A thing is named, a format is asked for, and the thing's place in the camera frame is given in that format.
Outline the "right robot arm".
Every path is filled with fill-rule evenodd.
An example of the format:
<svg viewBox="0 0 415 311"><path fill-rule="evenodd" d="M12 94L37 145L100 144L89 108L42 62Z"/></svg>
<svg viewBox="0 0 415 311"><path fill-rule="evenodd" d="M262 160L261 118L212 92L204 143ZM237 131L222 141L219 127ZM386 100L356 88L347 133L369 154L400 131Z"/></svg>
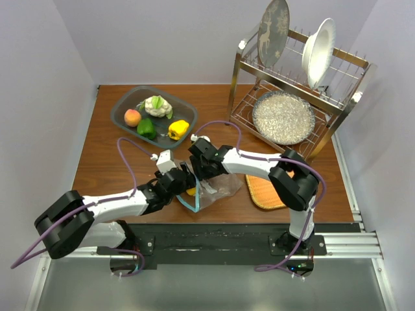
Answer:
<svg viewBox="0 0 415 311"><path fill-rule="evenodd" d="M278 238L282 248L298 255L312 246L313 213L325 195L322 176L294 150L282 154L259 154L237 147L215 147L199 137L189 147L190 160L198 180L223 174L244 174L271 182L282 203L289 208L289 231Z"/></svg>

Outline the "fake brown egg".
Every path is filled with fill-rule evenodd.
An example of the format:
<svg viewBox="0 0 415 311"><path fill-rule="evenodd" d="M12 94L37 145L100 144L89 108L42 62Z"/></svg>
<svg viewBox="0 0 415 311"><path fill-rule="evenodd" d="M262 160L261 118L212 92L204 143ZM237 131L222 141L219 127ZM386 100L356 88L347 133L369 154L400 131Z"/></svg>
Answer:
<svg viewBox="0 0 415 311"><path fill-rule="evenodd" d="M135 109L128 109L124 114L124 122L129 127L137 127L141 121L141 114Z"/></svg>

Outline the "clear zip top bag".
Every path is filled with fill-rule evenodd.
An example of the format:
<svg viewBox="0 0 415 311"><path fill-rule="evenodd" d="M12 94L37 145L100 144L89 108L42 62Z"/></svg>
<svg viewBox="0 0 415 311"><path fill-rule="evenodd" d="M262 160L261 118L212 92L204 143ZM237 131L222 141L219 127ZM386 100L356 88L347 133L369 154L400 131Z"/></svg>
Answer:
<svg viewBox="0 0 415 311"><path fill-rule="evenodd" d="M177 196L178 201L194 213L209 207L217 200L234 196L243 183L236 174L223 174L211 179L197 181L196 196L184 193Z"/></svg>

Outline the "green fake vegetable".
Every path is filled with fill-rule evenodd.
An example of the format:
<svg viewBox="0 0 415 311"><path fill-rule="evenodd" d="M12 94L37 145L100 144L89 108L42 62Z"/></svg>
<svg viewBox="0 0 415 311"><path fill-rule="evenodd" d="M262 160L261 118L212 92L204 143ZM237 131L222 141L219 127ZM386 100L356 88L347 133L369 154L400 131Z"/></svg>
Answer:
<svg viewBox="0 0 415 311"><path fill-rule="evenodd" d="M150 140L153 140L157 135L154 125L149 118L140 120L137 125L137 134Z"/></svg>

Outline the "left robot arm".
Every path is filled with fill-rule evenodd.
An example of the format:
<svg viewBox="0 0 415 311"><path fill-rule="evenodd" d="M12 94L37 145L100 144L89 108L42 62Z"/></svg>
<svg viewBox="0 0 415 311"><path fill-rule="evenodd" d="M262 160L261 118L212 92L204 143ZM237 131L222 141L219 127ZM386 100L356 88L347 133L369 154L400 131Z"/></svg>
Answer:
<svg viewBox="0 0 415 311"><path fill-rule="evenodd" d="M155 178L132 192L87 198L78 191L63 194L34 222L52 259L60 259L81 246L92 227L127 216L141 216L162 210L175 196L196 187L197 177L186 163Z"/></svg>

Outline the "yellow fake bell pepper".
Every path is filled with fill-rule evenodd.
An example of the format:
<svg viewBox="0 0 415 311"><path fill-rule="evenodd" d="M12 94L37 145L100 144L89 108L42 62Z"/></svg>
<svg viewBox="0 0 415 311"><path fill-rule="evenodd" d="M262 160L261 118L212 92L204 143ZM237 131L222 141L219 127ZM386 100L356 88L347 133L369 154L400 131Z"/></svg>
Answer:
<svg viewBox="0 0 415 311"><path fill-rule="evenodd" d="M185 120L174 121L169 125L168 136L175 140L179 141L188 131L190 124Z"/></svg>

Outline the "white fake cauliflower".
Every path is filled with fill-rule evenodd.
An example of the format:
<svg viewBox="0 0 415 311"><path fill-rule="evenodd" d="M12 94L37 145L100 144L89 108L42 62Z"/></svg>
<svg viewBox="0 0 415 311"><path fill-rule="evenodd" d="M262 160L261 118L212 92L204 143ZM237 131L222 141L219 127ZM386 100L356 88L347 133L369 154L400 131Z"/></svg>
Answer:
<svg viewBox="0 0 415 311"><path fill-rule="evenodd" d="M172 118L172 105L165 100L161 95L154 95L146 98L138 105L139 110L145 110L146 113L153 117L168 119Z"/></svg>

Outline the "orange fake fruit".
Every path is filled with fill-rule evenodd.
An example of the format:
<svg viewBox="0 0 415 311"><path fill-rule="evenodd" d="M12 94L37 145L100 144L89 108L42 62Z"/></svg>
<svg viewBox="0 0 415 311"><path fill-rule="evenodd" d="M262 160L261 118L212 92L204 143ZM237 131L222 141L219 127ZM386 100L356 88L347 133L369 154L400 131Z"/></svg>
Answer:
<svg viewBox="0 0 415 311"><path fill-rule="evenodd" d="M193 188L191 188L191 189L187 189L187 190L186 190L186 193L187 193L189 196L196 196L196 187L193 187Z"/></svg>

